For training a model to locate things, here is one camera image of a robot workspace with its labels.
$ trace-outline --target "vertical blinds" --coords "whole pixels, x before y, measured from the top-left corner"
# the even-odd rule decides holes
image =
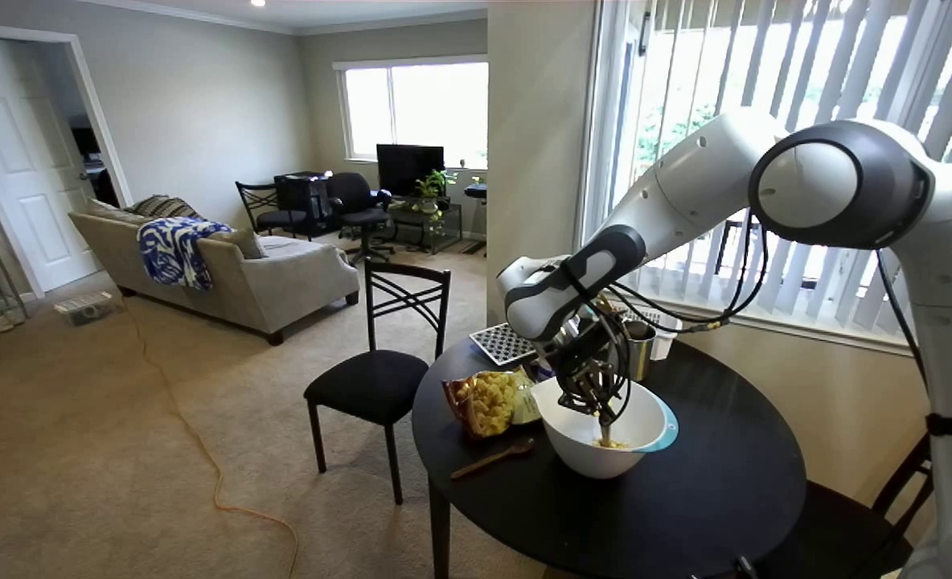
[[[834,120],[883,120],[952,162],[952,0],[652,0],[643,80],[628,111],[638,162],[619,186],[710,116],[752,105],[792,132]],[[875,255],[769,239],[769,278],[746,316],[898,339]],[[730,216],[628,284],[645,295],[726,307],[735,274],[762,268],[758,228]],[[887,278],[904,295],[901,268]]]

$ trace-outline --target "white bowl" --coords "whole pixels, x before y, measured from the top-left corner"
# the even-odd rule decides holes
[[[652,397],[639,382],[623,389],[623,397],[628,393],[631,393],[631,406],[611,423],[613,443],[601,446],[597,417],[561,406],[563,389],[556,379],[536,382],[530,389],[536,413],[544,417],[551,446],[561,453],[561,459],[568,468],[589,479],[613,479],[633,468],[645,453],[665,450],[680,435],[677,414],[658,397]]]

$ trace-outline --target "window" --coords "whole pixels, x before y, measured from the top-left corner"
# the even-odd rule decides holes
[[[645,52],[628,65],[623,82],[639,86],[621,120],[633,132],[631,165],[613,166],[613,191],[597,207],[581,200],[594,216],[677,142],[735,105],[766,108],[792,132],[834,120],[883,120],[915,132],[934,156],[952,162],[952,3],[652,0]],[[742,234],[758,239],[758,228],[730,216],[638,270],[631,284],[655,300],[722,309],[735,290]],[[901,339],[875,255],[766,239],[769,278],[746,316]],[[742,263],[755,274],[758,260],[752,244]]]
[[[446,165],[486,166],[486,62],[340,65],[348,156],[375,142],[444,144]]]

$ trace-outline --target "door frame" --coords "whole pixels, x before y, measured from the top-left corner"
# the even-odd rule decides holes
[[[117,197],[118,197],[118,201],[129,201],[129,200],[125,200],[125,191],[129,191],[129,186],[125,186],[125,169],[123,169],[123,165],[118,165],[113,132],[110,132],[110,124],[106,124],[104,105],[99,105],[99,99],[95,99],[95,86],[92,86],[92,80],[89,80],[89,68],[88,68],[88,59],[85,59],[85,46],[80,46],[80,38],[76,38],[76,34],[67,34],[67,32],[45,32],[45,30],[13,30],[13,25],[0,25],[0,43],[60,46],[60,47],[67,52],[67,65],[72,65],[72,72],[74,72],[72,76],[74,76],[74,82],[76,82],[76,94],[85,97],[88,122],[89,122],[89,127],[92,127],[92,134],[95,134],[104,166],[110,169],[110,180],[117,183]],[[11,222],[6,222],[6,219],[0,219],[0,228],[4,228],[6,240],[13,244],[13,234],[17,234],[17,231],[11,231]],[[23,268],[23,278],[25,278],[25,284],[28,284],[28,290],[33,290],[33,294],[42,294],[40,280],[28,274],[28,263],[25,263],[25,258],[17,252],[17,244],[13,244],[13,255],[17,255],[18,268]]]

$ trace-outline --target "throw pillow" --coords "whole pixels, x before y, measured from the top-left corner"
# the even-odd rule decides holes
[[[133,211],[139,211],[139,216],[158,216],[158,219],[198,219],[198,211],[186,201],[186,200],[180,200],[180,197],[165,197],[165,194],[155,194],[155,197],[147,197],[147,200],[139,200],[135,207],[133,207]]]
[[[104,200],[92,200],[92,201],[89,201],[89,216],[106,216],[106,219],[133,222],[133,224],[147,222],[146,216],[123,211],[118,207],[110,207],[110,201],[104,201]]]
[[[257,234],[252,228],[224,228],[217,239],[239,244],[246,258],[264,258]]]

